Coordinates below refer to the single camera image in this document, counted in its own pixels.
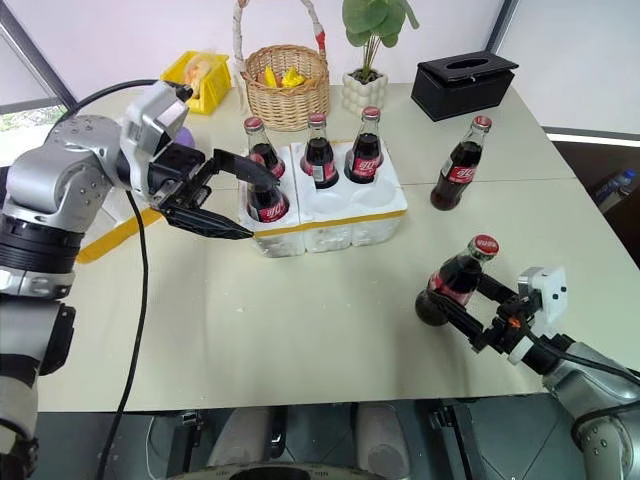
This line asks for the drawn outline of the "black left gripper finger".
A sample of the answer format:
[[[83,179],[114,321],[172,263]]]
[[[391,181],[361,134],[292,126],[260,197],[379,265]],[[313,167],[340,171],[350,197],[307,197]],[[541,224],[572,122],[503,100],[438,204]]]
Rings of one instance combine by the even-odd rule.
[[[201,208],[170,207],[164,211],[164,217],[169,225],[206,238],[243,240],[254,236],[231,219]]]
[[[210,179],[221,172],[233,175],[237,180],[271,188],[278,186],[279,179],[264,165],[246,156],[226,150],[214,149],[212,157],[207,160],[196,174],[198,186],[207,185]]]

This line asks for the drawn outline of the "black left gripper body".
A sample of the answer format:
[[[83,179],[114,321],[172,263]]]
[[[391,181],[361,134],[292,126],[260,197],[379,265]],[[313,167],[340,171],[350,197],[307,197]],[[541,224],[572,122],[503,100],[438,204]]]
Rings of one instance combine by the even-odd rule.
[[[149,165],[150,205],[160,212],[199,209],[212,192],[213,175],[214,165],[201,151],[171,143]]]

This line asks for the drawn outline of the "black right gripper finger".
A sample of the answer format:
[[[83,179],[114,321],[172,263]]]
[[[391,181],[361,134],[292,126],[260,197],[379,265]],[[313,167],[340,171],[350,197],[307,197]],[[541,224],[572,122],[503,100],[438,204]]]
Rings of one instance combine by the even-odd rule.
[[[482,351],[488,346],[485,326],[469,314],[463,306],[435,291],[429,292],[429,299],[446,321],[468,339],[474,351]]]
[[[477,292],[500,305],[514,303],[519,299],[519,295],[515,291],[488,274],[481,275]]]

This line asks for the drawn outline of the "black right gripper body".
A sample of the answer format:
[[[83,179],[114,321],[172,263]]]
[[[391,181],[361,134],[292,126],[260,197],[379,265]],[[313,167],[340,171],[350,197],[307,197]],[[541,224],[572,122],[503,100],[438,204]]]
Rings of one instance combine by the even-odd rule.
[[[530,321],[542,303],[534,296],[514,295],[501,302],[488,328],[470,340],[476,352],[491,347],[499,354],[510,354],[530,331]]]

